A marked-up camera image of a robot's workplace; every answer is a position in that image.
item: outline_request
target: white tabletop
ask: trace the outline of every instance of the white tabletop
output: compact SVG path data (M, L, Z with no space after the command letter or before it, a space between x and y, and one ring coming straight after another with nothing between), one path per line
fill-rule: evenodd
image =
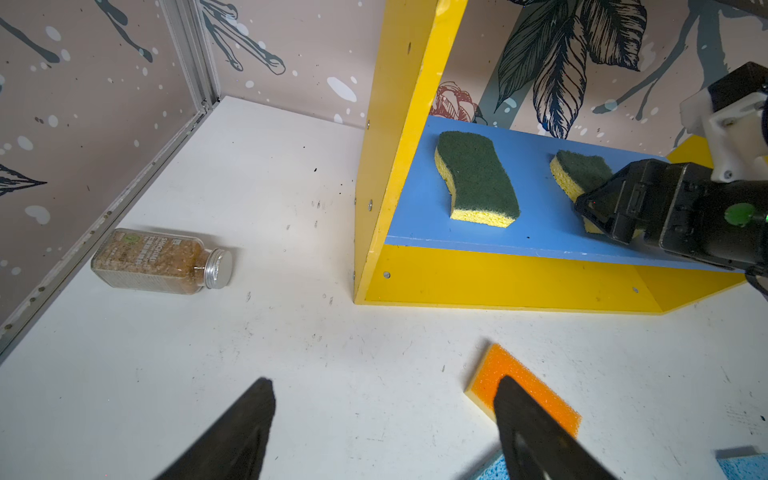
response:
M462 393L487 342L583 415L616 476L721 479L714 450L768 450L768 305L748 286L659 317L354 305L362 136L225 98L121 226L229 247L230 285L81 270L0 365L0 478L153 478L265 376L263 480L458 480L498 447Z

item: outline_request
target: spice jar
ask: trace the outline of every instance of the spice jar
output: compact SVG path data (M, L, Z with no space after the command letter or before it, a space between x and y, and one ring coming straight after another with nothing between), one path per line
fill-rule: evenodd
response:
M195 237L118 228L99 247L91 270L116 288L191 295L203 286L226 286L232 254L206 250Z

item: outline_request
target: patterned wall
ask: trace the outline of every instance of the patterned wall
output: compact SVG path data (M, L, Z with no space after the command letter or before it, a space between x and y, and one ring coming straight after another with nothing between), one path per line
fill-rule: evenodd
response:
M197 0L221 94L363 127L385 0Z
M195 107L155 0L5 0L0 45L2 323Z
M666 155L680 102L764 45L714 0L470 0L431 113Z

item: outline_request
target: silver metal cap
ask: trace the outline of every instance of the silver metal cap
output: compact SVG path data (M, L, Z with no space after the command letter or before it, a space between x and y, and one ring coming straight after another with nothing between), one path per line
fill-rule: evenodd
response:
M208 288L224 288L232 277L232 253L220 248L210 253L203 279Z

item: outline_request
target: green and yellow sponge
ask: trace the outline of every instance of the green and yellow sponge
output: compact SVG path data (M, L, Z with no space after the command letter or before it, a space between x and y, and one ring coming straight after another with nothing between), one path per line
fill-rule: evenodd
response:
M520 217L518 198L493 142L461 131L440 134L435 165L451 192L451 218L508 227Z
M580 195L600 187L614 174L603 157L588 157L567 150L558 152L549 163L549 169L554 175L554 180L572 202L575 202ZM584 218L584 229L588 233L602 233L586 218Z

